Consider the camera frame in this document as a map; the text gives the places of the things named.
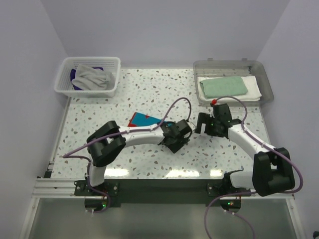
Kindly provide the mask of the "mint green towel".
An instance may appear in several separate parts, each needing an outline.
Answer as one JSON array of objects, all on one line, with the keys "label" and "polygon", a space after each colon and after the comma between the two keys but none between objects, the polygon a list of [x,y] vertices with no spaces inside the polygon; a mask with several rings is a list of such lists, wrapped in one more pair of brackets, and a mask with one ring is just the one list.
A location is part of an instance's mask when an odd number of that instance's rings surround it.
[{"label": "mint green towel", "polygon": [[248,89],[240,76],[209,78],[201,80],[199,83],[206,98],[241,96],[248,93]]}]

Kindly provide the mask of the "colourful striped towel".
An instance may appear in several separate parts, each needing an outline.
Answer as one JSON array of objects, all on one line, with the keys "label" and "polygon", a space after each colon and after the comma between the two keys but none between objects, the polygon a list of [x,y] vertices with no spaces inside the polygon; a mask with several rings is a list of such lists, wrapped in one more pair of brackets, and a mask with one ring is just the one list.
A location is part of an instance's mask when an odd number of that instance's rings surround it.
[{"label": "colourful striped towel", "polygon": [[128,123],[128,127],[133,129],[138,128],[138,129],[145,129],[148,131],[152,131],[163,125],[171,126],[173,124],[174,122],[172,121],[164,121],[162,123],[161,119],[158,119],[146,114],[142,114],[139,112],[135,112]]}]

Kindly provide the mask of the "white towel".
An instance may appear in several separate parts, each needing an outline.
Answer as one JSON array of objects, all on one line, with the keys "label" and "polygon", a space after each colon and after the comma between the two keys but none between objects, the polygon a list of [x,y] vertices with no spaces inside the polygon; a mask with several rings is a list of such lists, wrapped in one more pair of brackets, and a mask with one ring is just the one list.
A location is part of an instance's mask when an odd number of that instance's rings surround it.
[{"label": "white towel", "polygon": [[[197,85],[198,85],[198,97],[201,101],[208,102],[210,100],[213,100],[215,98],[206,98],[203,94],[203,90],[201,89],[200,86],[200,81],[204,79],[209,79],[209,78],[215,78],[215,77],[198,77],[197,78]],[[246,102],[257,102],[261,99],[261,92],[259,90],[259,87],[257,85],[257,80],[254,76],[246,76],[246,77],[241,77],[248,89],[248,93],[245,95],[241,96],[234,96],[242,101]]]}]

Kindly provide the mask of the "grey towel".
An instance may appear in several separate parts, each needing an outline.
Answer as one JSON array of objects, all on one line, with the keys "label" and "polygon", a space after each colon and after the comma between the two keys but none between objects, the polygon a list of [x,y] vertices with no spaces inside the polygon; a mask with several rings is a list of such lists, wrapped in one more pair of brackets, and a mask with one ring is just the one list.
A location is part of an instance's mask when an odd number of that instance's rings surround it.
[{"label": "grey towel", "polygon": [[70,82],[79,91],[106,91],[114,88],[115,77],[102,67],[89,67],[79,64],[70,72]]}]

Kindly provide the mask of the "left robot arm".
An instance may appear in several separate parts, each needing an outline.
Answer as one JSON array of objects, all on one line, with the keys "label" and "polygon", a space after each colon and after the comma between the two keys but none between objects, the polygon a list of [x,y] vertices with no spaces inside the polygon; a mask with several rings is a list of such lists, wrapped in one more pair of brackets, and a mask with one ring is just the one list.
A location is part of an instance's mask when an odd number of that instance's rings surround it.
[{"label": "left robot arm", "polygon": [[130,146],[155,144],[177,153],[188,142],[195,125],[185,119],[178,122],[155,123],[148,126],[119,126],[114,120],[107,122],[87,138],[92,158],[86,190],[96,196],[104,189],[104,173],[120,152]]}]

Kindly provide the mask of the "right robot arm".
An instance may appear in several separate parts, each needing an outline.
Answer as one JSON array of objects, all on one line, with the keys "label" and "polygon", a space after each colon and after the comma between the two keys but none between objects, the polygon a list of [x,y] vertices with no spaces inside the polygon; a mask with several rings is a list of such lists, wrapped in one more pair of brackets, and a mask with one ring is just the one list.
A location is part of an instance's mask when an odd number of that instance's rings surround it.
[{"label": "right robot arm", "polygon": [[254,190],[260,196],[283,193],[295,187],[290,154],[253,134],[243,119],[234,119],[227,104],[212,104],[211,114],[199,113],[195,133],[226,138],[237,144],[253,159],[250,171],[244,169],[224,173],[218,190],[222,195],[234,195]]}]

